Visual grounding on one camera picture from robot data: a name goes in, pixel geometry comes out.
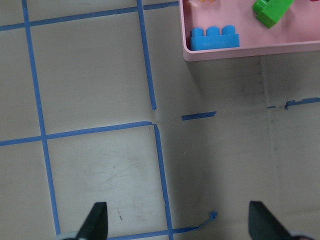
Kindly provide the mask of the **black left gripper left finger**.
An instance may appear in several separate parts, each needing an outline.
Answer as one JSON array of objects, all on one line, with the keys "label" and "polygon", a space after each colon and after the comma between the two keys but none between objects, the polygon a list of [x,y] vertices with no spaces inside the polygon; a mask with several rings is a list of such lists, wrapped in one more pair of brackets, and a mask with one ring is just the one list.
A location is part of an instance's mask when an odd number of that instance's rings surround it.
[{"label": "black left gripper left finger", "polygon": [[108,209],[106,202],[96,202],[79,229],[77,240],[106,240],[108,237]]}]

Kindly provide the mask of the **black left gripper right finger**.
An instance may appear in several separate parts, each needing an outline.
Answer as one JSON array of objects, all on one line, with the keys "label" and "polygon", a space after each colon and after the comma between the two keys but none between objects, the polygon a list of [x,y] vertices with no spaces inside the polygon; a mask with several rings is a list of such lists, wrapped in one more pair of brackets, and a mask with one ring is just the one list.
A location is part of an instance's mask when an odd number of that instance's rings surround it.
[{"label": "black left gripper right finger", "polygon": [[295,239],[261,201],[249,203],[248,232],[252,240]]}]

